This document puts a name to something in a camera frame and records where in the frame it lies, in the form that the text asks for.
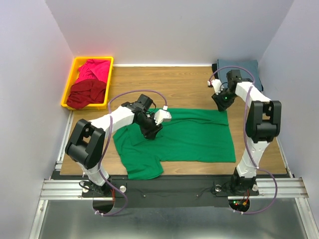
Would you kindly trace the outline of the green t shirt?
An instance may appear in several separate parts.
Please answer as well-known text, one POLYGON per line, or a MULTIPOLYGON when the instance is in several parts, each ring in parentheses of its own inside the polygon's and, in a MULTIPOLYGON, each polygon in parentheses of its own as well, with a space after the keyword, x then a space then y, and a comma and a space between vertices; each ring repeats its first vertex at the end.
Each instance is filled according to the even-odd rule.
POLYGON ((160 176, 165 161, 236 161, 227 112, 183 108, 171 108, 169 112, 171 121, 163 122, 155 139, 144 138, 137 124, 114 134, 115 148, 130 180, 160 176))

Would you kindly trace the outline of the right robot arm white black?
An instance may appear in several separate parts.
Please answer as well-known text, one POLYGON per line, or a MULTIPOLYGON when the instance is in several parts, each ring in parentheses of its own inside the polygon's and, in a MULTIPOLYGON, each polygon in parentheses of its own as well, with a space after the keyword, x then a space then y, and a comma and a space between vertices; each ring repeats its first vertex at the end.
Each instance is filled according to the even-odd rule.
POLYGON ((281 129, 281 102, 272 101, 264 96, 255 87, 254 76, 243 78, 242 70, 242 67, 230 66, 225 83, 213 76, 207 81, 208 87, 215 91, 212 99, 220 112, 226 111, 236 98, 241 98, 245 103, 245 150, 230 180, 224 185, 214 185, 213 192, 219 196, 257 190, 256 176, 257 172, 261 171, 260 160, 281 129))

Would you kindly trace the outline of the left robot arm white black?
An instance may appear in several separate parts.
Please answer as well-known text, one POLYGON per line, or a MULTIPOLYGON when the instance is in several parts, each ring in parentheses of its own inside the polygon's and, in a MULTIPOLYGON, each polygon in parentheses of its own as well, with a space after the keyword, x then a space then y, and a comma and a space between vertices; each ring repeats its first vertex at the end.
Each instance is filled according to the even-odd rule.
POLYGON ((162 124, 157 120, 156 113, 149 112, 151 105, 154 105, 153 100, 141 94, 135 102, 125 102, 110 114, 91 121, 81 119, 76 123, 65 146, 65 154, 88 176, 89 181, 79 184, 85 192, 107 196, 114 191, 109 185, 109 174, 101 166, 105 138, 135 123, 144 138, 155 139, 162 124))

